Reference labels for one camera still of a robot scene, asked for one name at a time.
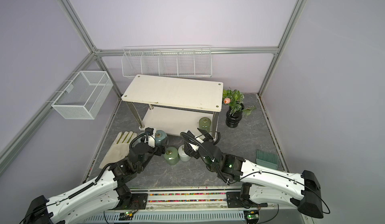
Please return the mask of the small blue tea canister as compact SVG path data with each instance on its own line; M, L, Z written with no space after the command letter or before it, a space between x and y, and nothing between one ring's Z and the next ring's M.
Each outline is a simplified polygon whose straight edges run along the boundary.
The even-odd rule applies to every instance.
M157 130L154 137L156 146L168 146L168 135L163 130Z

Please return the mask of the large white tea canister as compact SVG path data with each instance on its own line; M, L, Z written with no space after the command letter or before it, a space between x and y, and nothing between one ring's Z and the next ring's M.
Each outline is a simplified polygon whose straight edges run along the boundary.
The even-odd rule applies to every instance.
M179 148L178 148L178 155L179 155L179 159L180 161L183 161L183 162L187 162L191 159L190 156L188 156L185 151L184 151L184 145L181 145Z

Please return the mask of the large green tea canister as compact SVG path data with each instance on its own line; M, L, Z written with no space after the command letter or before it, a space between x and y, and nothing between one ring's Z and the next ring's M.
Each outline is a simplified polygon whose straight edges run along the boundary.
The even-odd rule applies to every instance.
M178 150L173 146L167 147L163 156L169 165L176 165L179 162Z

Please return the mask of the small green tea canister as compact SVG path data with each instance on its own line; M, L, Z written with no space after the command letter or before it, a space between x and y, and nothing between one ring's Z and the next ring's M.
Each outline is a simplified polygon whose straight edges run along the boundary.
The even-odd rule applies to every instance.
M205 132L210 132L212 127L211 119L208 117L203 117L199 120L199 129L204 130Z

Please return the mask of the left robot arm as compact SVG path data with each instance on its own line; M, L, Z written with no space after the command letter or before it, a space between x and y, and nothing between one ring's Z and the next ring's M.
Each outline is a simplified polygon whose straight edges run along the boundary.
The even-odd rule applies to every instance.
M75 224L94 214L129 208L132 193L127 183L144 171L152 157L165 153L168 136L161 131L144 132L129 144L125 158L106 164L99 175L63 194L32 200L22 224Z

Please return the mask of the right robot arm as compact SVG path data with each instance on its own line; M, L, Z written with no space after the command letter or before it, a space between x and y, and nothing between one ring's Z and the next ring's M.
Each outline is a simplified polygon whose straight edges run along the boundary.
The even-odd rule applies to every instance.
M326 214L322 209L326 203L321 198L321 187L313 172L282 172L223 153L208 133L204 134L204 139L190 131L181 132L180 136L188 156L201 159L207 169L215 172L225 184L242 183L239 205L245 208L261 203L289 205L317 219Z

